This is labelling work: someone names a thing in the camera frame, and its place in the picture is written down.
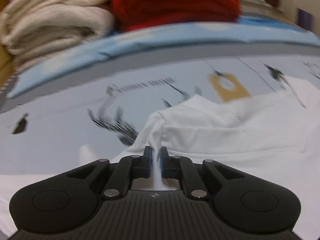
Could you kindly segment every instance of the stack of folded clothes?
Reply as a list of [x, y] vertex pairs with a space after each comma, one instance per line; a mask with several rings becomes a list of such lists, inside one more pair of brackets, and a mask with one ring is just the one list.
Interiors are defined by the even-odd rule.
[[0, 16], [0, 38], [18, 72], [72, 46], [113, 31], [109, 0], [11, 0]]
[[238, 0], [112, 0], [124, 31], [190, 21], [235, 22]]

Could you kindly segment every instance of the metal screw head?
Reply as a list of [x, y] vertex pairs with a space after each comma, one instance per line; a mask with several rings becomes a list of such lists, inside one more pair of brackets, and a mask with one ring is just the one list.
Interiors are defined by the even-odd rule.
[[196, 189], [191, 192], [191, 195], [196, 198], [205, 197], [207, 193], [202, 189]]
[[114, 188], [107, 189], [103, 192], [103, 194], [107, 197], [116, 197], [120, 194], [120, 192]]

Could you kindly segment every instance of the yellow object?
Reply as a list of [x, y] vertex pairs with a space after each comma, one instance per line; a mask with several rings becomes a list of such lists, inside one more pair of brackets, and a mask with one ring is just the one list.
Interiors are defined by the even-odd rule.
[[[9, 0], [0, 0], [0, 12], [9, 3]], [[12, 56], [5, 50], [5, 47], [0, 45], [0, 88], [14, 73], [12, 67]]]
[[[233, 84], [233, 88], [226, 89], [222, 87], [221, 82], [223, 79], [229, 80]], [[209, 81], [223, 102], [228, 102], [237, 98], [251, 97], [251, 94], [244, 88], [243, 85], [241, 85], [234, 75], [228, 73], [223, 73], [223, 76], [210, 74]]]

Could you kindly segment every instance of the light blue sheet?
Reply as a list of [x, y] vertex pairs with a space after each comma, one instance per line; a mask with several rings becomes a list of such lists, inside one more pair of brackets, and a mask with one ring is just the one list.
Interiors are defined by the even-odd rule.
[[303, 32], [296, 26], [282, 23], [276, 19], [266, 18], [266, 17], [256, 17], [256, 16], [240, 16], [237, 20], [238, 23], [244, 25], [254, 25], [254, 26], [268, 26], [282, 29], [295, 30], [297, 32]]
[[181, 23], [103, 38], [61, 53], [21, 73], [8, 98], [96, 62], [145, 49], [218, 42], [285, 42], [320, 46], [311, 32], [237, 23]]

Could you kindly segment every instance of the orange tag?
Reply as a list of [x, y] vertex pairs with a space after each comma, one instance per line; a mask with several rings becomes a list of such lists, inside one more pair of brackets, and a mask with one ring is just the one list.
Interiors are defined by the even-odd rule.
[[234, 75], [224, 73], [222, 76], [209, 75], [209, 81], [223, 102], [232, 99], [251, 97], [251, 94], [244, 88]]

